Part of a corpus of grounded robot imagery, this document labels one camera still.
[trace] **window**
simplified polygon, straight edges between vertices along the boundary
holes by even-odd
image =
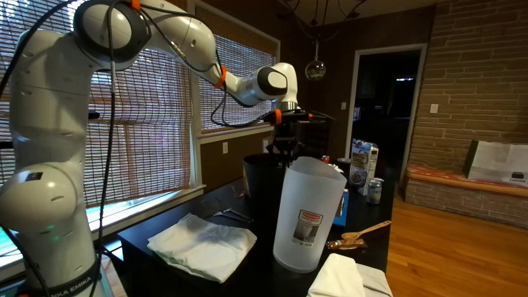
[[[273,66],[277,63],[278,40],[256,29],[251,28],[250,30],[248,25],[201,2],[196,2],[196,5],[196,15],[215,34],[216,48],[222,65],[227,67],[231,73],[244,77],[263,66]],[[223,90],[214,88],[202,78],[200,78],[199,85],[202,134],[230,129],[218,126],[210,120],[211,113],[222,100]],[[266,101],[252,108],[245,108],[228,96],[224,119],[229,124],[249,122],[270,111],[271,104],[271,101]],[[221,122],[221,109],[215,114],[215,119]]]
[[[0,0],[2,76],[22,32],[59,1]],[[80,3],[72,3],[56,13],[41,28],[71,31],[74,11]],[[162,193],[188,188],[191,175],[191,99],[187,69],[171,57],[144,50],[130,68],[118,72],[117,86],[105,220],[107,216],[129,214],[127,210],[138,203],[150,203],[144,204],[147,207],[163,202],[168,195]],[[89,109],[98,112],[100,117],[90,120],[87,128],[84,200],[89,218],[92,213],[99,216],[110,119],[109,90],[109,75],[95,73]],[[9,100],[7,89],[0,98],[0,142],[11,141]],[[11,177],[14,168],[13,150],[0,150],[0,185]],[[17,253],[5,234],[0,233],[0,266],[20,259]]]

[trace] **ceiling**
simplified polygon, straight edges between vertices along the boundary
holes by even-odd
[[[323,24],[323,16],[325,10],[325,4],[327,0],[278,0],[285,5],[284,1],[289,4],[290,7],[295,7],[297,1],[300,1],[299,6],[295,10],[297,16],[299,16],[307,24],[314,19],[316,2],[319,1],[317,9],[317,24]],[[359,0],[340,0],[343,10],[349,13],[352,8],[359,3]],[[360,17],[368,17],[379,14],[386,14],[398,11],[411,10],[418,7],[425,7],[433,5],[437,2],[445,0],[367,0],[361,4],[357,9]],[[339,7],[338,0],[328,0],[328,8],[326,12],[325,24],[338,23],[344,19],[345,15]]]

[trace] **window sill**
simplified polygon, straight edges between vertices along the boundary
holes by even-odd
[[[200,144],[205,144],[269,131],[273,131],[272,126],[255,126],[201,134],[197,138]]]
[[[103,219],[103,236],[125,229],[128,226],[136,224],[144,219],[155,216],[167,209],[178,206],[193,198],[203,195],[205,185],[183,189],[176,192],[170,192],[156,199],[140,203],[126,210],[104,217]],[[92,239],[98,238],[99,220],[89,223],[92,231]],[[13,277],[16,274],[24,272],[22,255],[14,254],[13,256],[4,257],[5,261],[0,266],[0,282]]]

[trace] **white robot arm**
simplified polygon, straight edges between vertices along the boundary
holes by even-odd
[[[225,82],[227,92],[242,106],[277,99],[283,109],[297,107],[297,79],[291,65],[263,67],[243,78],[219,71],[214,36],[205,24],[146,8],[161,34],[128,3],[117,4],[111,11],[112,66],[105,22],[111,2],[81,4],[72,33],[37,31],[12,76],[10,129],[16,168],[0,190],[0,223],[18,231],[17,239],[54,296],[88,297],[94,281],[96,258],[84,207],[83,176],[90,81],[95,71],[125,69],[148,48],[179,59],[214,85],[221,87]],[[143,0],[143,4],[184,12],[164,0]],[[36,290],[36,296],[43,295],[30,270],[27,285]],[[107,296],[100,280],[94,296]]]

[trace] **glass globe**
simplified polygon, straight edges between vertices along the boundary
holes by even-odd
[[[319,60],[313,60],[308,63],[304,70],[306,78],[309,80],[321,80],[326,73],[325,63]]]

